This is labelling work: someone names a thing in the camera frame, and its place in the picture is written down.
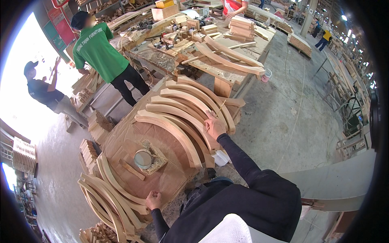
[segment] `concrete floor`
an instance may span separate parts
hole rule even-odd
[[[291,24],[295,33],[299,33],[301,26]],[[237,132],[232,137],[261,169],[285,173],[322,167],[338,160],[335,144],[342,132],[341,118],[321,99],[329,91],[325,71],[320,70],[313,77],[325,59],[325,55],[314,47],[318,41],[307,36],[307,42],[312,47],[312,58],[308,59],[287,45],[286,34],[277,31],[265,62],[265,67],[273,75],[268,83],[255,82],[244,98],[246,106],[242,109]],[[326,65],[325,68],[331,70],[330,65]],[[212,88],[212,80],[210,75],[203,74],[198,81]],[[140,97],[136,90],[133,94],[135,99]],[[94,107],[104,113],[119,97],[119,92],[110,86]],[[120,120],[130,109],[131,106],[123,101],[111,116]],[[56,123],[47,126],[47,135],[36,142],[39,162],[35,179],[38,224],[47,232],[52,243],[79,242],[79,229],[99,222],[77,184],[82,172],[77,155],[79,144],[83,138],[91,139],[91,135],[78,126],[67,133],[62,115],[58,116]],[[216,170],[219,175],[244,184],[232,165]],[[202,180],[204,170],[194,179]],[[168,225],[172,225],[178,217],[183,197],[181,192],[164,210]],[[336,217],[337,213],[309,211],[300,220],[292,242],[322,242],[323,235]],[[146,242],[158,242],[153,224],[141,234]]]

